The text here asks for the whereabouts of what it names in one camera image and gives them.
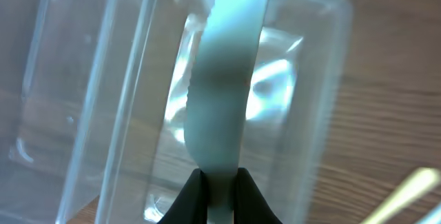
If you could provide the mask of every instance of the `plastic container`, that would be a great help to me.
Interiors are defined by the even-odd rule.
[[[98,196],[142,0],[0,0],[0,223]]]
[[[96,223],[156,223],[196,168],[186,91],[214,0],[143,0]],[[240,166],[283,223],[303,223],[351,25],[348,0],[269,0]]]

